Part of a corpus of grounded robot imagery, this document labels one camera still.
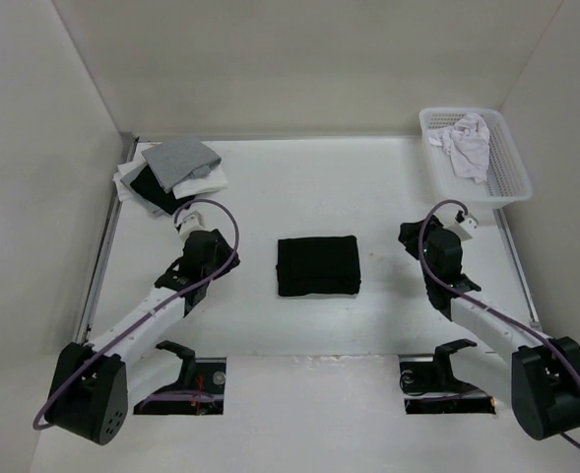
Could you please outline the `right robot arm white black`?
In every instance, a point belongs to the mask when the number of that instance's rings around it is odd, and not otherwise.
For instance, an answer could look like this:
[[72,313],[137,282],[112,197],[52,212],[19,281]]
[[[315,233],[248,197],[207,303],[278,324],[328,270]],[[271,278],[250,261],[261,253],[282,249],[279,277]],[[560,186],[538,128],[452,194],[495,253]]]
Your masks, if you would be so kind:
[[434,350],[431,378],[440,388],[479,388],[509,405],[532,439],[566,438],[580,428],[580,345],[553,338],[479,299],[463,271],[463,244],[436,217],[404,223],[398,235],[419,262],[429,303],[473,334]]

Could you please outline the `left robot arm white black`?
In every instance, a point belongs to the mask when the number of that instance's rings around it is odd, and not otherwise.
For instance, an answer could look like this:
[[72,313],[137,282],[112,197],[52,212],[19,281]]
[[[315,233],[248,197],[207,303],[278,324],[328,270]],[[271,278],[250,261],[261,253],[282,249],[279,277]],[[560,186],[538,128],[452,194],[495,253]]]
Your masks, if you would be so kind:
[[239,263],[219,230],[194,230],[182,255],[149,294],[115,326],[59,354],[48,399],[33,424],[57,427],[98,445],[111,442],[130,408],[168,386],[185,392],[195,381],[195,353],[164,339],[207,295],[210,284]]

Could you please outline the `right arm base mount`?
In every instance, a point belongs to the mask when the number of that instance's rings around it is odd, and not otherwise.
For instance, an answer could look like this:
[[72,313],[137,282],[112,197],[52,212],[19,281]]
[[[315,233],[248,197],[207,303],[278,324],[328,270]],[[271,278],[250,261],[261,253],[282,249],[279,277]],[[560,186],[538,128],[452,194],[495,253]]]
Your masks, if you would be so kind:
[[451,357],[476,347],[460,339],[439,345],[430,355],[406,355],[399,359],[399,387],[408,415],[495,415],[494,399],[476,386],[457,379]]

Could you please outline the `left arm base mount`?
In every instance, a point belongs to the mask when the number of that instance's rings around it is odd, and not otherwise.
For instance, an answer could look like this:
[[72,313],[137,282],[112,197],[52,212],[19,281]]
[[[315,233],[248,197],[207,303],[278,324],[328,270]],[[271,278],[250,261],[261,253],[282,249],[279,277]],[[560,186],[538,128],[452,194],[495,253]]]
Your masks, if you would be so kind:
[[226,359],[198,358],[195,351],[171,341],[154,349],[158,370],[144,374],[155,389],[142,389],[135,415],[219,416],[224,413]]

